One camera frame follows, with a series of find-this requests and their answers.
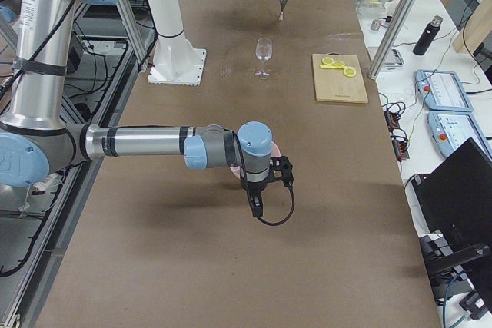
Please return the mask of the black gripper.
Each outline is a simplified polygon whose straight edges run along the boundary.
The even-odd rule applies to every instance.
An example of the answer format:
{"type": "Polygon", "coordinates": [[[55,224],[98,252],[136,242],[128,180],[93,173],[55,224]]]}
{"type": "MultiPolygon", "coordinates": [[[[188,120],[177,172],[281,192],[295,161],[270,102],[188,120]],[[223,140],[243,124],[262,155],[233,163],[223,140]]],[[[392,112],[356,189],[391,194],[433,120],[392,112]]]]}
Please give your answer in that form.
{"type": "Polygon", "coordinates": [[[248,202],[253,217],[263,217],[262,191],[270,184],[281,181],[290,191],[293,191],[293,165],[287,156],[270,157],[267,176],[265,179],[253,182],[253,174],[246,173],[241,179],[241,186],[247,191],[248,202]]]}

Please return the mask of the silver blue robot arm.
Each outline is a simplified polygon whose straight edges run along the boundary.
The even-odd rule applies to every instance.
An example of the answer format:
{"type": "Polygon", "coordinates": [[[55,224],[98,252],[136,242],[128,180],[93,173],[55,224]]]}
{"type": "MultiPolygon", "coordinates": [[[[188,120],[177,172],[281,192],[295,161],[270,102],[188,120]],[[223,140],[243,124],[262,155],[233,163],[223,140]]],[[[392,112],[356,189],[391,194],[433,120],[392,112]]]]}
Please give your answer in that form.
{"type": "Polygon", "coordinates": [[[1,182],[24,187],[100,157],[181,155],[195,170],[238,167],[251,212],[262,218],[262,191],[276,181],[292,188],[294,176],[287,157],[271,155],[271,130],[261,122],[231,131],[216,124],[102,128],[61,119],[75,6],[93,1],[103,0],[22,0],[11,102],[1,116],[1,182]]]}

